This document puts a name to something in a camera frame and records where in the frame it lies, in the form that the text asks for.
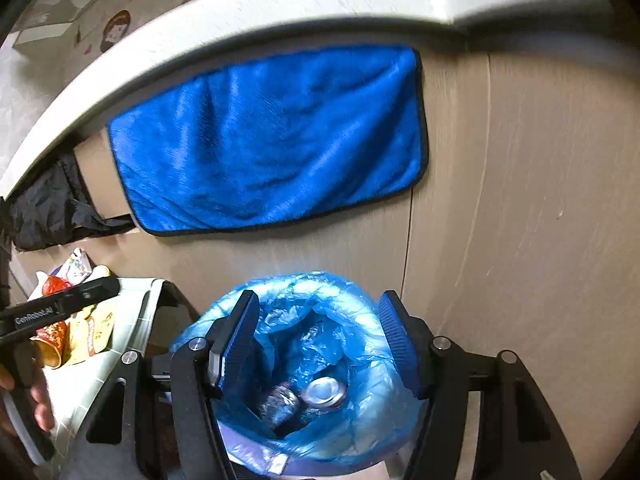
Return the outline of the person left hand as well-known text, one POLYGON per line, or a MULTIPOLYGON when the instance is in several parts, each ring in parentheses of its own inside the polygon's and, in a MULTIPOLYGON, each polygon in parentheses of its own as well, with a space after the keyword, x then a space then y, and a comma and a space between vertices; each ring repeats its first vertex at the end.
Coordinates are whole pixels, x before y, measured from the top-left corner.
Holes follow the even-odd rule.
MULTIPOLYGON (((0 367, 0 382, 2 391, 12 391, 15 386, 14 378, 4 367, 0 367)), ((54 427, 55 420, 52 411, 46 378, 39 364, 34 365, 34 382, 30 388, 30 396, 34 401, 34 417, 38 427, 48 434, 54 427)))

